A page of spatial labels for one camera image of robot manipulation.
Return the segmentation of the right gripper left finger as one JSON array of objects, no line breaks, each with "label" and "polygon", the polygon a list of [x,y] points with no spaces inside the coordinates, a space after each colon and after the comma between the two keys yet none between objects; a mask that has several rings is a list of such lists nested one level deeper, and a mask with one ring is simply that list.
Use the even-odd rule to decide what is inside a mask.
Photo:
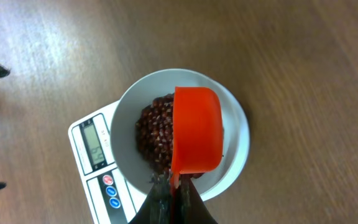
[{"label": "right gripper left finger", "polygon": [[153,173],[153,184],[144,203],[129,224],[169,224],[172,211],[172,191],[170,172]]}]

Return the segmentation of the white digital kitchen scale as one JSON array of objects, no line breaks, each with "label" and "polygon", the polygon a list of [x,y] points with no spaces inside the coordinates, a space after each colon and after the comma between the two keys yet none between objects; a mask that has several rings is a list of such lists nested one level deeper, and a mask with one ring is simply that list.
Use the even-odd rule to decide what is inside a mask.
[{"label": "white digital kitchen scale", "polygon": [[[207,197],[200,195],[203,201],[218,196],[234,183],[249,153],[250,132],[246,114],[234,95],[222,87],[237,113],[239,144],[227,177]],[[147,196],[124,178],[112,154],[111,122],[119,100],[81,118],[68,129],[81,183],[95,223],[129,223]]]}]

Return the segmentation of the red beans in bowl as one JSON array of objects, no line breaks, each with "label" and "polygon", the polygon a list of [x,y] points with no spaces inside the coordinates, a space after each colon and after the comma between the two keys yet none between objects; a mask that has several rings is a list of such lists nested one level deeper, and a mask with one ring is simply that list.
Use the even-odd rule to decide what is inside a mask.
[{"label": "red beans in bowl", "polygon": [[174,94],[155,98],[135,123],[137,150],[154,172],[170,171],[173,157]]}]

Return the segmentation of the orange measuring scoop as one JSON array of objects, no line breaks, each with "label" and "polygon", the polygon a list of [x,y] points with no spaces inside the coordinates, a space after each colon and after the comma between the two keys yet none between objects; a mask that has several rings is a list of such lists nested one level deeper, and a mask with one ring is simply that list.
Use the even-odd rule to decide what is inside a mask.
[{"label": "orange measuring scoop", "polygon": [[223,116],[218,95],[207,87],[177,86],[173,101],[172,180],[217,168],[223,158]]}]

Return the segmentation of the white round bowl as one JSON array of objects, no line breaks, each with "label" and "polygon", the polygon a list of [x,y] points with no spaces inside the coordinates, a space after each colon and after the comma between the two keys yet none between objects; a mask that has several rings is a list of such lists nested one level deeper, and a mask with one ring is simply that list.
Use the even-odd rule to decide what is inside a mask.
[{"label": "white round bowl", "polygon": [[121,97],[111,122],[111,149],[124,178],[143,194],[147,194],[153,170],[137,150],[135,123],[142,110],[157,97],[175,91],[176,86],[205,86],[212,89],[221,103],[224,129],[223,158],[213,171],[195,179],[193,184],[202,197],[227,177],[239,144],[239,125],[233,103],[223,87],[216,81],[191,70],[167,69],[147,75],[135,82]]}]

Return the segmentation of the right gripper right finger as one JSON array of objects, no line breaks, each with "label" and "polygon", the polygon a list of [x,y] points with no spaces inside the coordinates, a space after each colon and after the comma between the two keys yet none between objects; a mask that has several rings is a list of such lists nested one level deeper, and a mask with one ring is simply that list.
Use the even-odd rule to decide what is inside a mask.
[{"label": "right gripper right finger", "polygon": [[174,224],[217,224],[189,175],[182,175],[174,194]]}]

